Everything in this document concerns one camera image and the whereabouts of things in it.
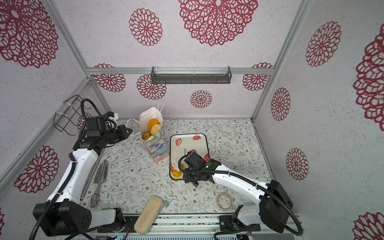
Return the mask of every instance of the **tray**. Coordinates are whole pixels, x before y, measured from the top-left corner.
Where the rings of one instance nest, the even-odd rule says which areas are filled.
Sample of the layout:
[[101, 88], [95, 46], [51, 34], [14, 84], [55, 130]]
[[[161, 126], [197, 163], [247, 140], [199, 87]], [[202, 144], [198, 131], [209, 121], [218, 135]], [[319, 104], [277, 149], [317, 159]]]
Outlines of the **tray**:
[[[202, 158], [206, 158], [206, 161], [209, 160], [209, 150], [208, 150], [208, 142], [207, 137], [202, 133], [195, 134], [179, 134], [173, 135], [170, 138], [170, 155], [169, 155], [169, 177], [172, 180], [182, 180], [183, 173], [181, 173], [180, 177], [175, 177], [171, 173], [171, 168], [173, 167], [177, 171], [179, 171], [179, 167], [177, 166], [180, 158], [186, 155], [189, 151], [195, 151]], [[187, 168], [187, 164], [181, 161], [181, 164]]]

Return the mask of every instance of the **red floral medallion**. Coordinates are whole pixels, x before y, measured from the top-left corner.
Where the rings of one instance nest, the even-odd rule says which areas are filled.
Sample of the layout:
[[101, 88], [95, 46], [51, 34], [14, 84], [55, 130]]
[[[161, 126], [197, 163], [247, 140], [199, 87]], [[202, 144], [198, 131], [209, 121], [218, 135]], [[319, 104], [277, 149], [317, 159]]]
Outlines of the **red floral medallion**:
[[142, 96], [152, 100], [164, 97], [167, 92], [167, 87], [165, 84], [152, 83], [150, 74], [141, 76], [137, 80], [136, 87]]
[[286, 159], [286, 166], [289, 174], [296, 180], [304, 180], [308, 174], [308, 160], [307, 156], [297, 148], [292, 148]]
[[366, 212], [359, 215], [354, 221], [354, 240], [383, 240], [384, 239], [384, 215], [380, 212], [375, 214]]
[[205, 108], [211, 104], [212, 95], [207, 91], [199, 90], [192, 93], [190, 101], [194, 107]]
[[291, 98], [289, 92], [285, 88], [279, 88], [271, 100], [271, 113], [276, 121], [286, 118], [291, 107]]
[[179, 0], [180, 17], [191, 37], [210, 46], [232, 41], [252, 21], [257, 0]]
[[337, 50], [340, 42], [340, 25], [330, 21], [321, 26], [311, 37], [307, 47], [307, 62], [312, 67], [326, 63]]
[[[85, 117], [89, 118], [89, 117], [92, 117], [92, 115], [90, 113], [85, 113]], [[79, 119], [77, 120], [77, 129], [79, 130], [79, 132], [83, 127], [83, 124], [84, 124], [83, 116], [80, 115]]]
[[21, 192], [36, 193], [49, 186], [58, 168], [57, 153], [49, 146], [43, 146], [13, 185]]
[[144, 46], [157, 44], [163, 35], [159, 19], [153, 12], [144, 8], [132, 13], [129, 28], [133, 37]]
[[4, 214], [1, 212], [1, 208], [0, 208], [0, 236], [1, 236], [1, 231], [3, 230], [3, 226], [4, 226]]
[[[253, 68], [271, 68], [270, 63], [259, 63], [253, 66]], [[243, 85], [246, 89], [251, 91], [257, 91], [263, 89], [269, 75], [267, 74], [246, 74], [243, 76]]]
[[384, 24], [375, 40], [365, 47], [362, 62], [356, 67], [356, 103], [365, 110], [364, 117], [372, 119], [384, 131]]
[[[114, 68], [109, 64], [98, 64], [96, 68]], [[98, 85], [110, 92], [120, 92], [125, 88], [125, 78], [123, 74], [94, 74], [93, 77]]]
[[56, 56], [58, 35], [38, 0], [0, 3], [0, 52], [23, 67], [49, 65]]

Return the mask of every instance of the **floral tablecloth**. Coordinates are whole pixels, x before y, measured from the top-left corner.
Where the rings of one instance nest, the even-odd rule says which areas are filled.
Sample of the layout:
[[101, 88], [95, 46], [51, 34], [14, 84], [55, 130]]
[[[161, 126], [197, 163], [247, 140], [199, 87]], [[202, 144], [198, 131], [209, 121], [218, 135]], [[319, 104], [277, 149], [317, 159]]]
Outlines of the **floral tablecloth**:
[[[125, 124], [119, 120], [118, 125]], [[128, 122], [133, 133], [138, 124]], [[203, 133], [208, 140], [210, 157], [233, 170], [259, 181], [270, 181], [263, 154], [249, 119], [164, 120], [166, 141], [174, 134]], [[94, 209], [120, 207], [124, 214], [142, 211], [153, 195], [169, 204], [162, 213], [217, 213], [216, 197], [222, 192], [233, 199], [233, 211], [241, 204], [253, 204], [250, 199], [211, 182], [199, 182], [202, 188], [191, 183], [174, 181], [169, 177], [169, 159], [155, 163], [142, 144], [140, 135], [106, 148], [100, 160], [109, 162], [108, 176], [101, 187], [99, 204]], [[93, 180], [82, 206], [89, 208], [96, 188]]]

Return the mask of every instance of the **orange fruit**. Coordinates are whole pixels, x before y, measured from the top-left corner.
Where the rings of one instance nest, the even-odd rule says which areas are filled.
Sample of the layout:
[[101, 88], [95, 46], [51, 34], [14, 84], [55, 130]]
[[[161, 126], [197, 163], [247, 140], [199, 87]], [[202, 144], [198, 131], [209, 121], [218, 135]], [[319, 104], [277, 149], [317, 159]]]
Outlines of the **orange fruit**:
[[151, 131], [152, 127], [156, 124], [160, 124], [158, 119], [157, 118], [154, 118], [154, 119], [151, 119], [149, 120], [148, 122], [148, 129], [149, 129], [149, 132]]

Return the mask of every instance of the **paper bag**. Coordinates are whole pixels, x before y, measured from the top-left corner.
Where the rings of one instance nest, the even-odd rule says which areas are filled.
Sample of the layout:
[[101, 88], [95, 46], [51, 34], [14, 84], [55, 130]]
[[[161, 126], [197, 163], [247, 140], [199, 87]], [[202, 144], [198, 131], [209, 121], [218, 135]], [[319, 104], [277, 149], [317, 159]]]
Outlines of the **paper bag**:
[[[163, 124], [163, 116], [161, 115], [161, 111], [155, 107], [152, 107], [140, 114], [139, 123], [141, 135], [150, 130], [148, 129], [148, 122], [153, 118], [157, 118], [159, 123]], [[142, 139], [142, 141], [156, 163], [169, 156], [169, 151], [164, 137], [164, 126], [162, 126], [147, 141], [144, 141], [144, 139]]]

